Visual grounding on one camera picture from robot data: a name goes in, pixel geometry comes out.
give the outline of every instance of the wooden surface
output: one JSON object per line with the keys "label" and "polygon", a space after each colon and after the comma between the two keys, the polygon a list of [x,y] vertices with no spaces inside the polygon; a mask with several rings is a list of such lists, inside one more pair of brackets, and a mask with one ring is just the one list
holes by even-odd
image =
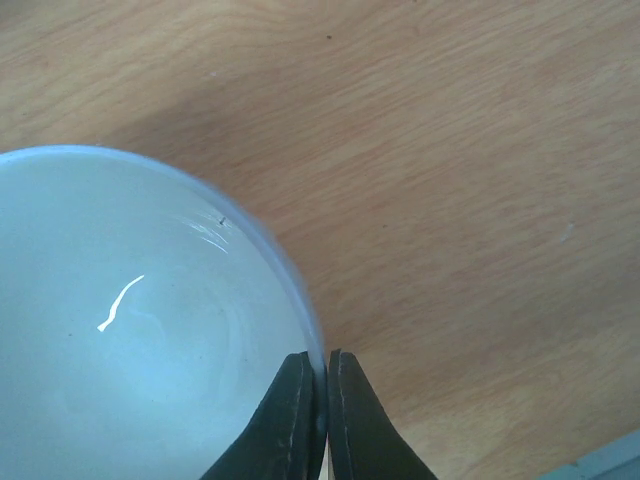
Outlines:
{"label": "wooden surface", "polygon": [[640,427],[640,5],[0,1],[0,150],[140,152],[278,235],[442,479]]}

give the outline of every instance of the bowl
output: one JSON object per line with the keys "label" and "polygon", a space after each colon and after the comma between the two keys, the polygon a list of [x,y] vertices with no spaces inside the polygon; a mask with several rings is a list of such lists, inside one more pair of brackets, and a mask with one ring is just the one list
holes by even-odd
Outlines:
{"label": "bowl", "polygon": [[[303,282],[237,204],[168,165],[0,155],[0,479],[193,479],[285,356],[323,341]],[[326,405],[318,405],[318,441]]]}

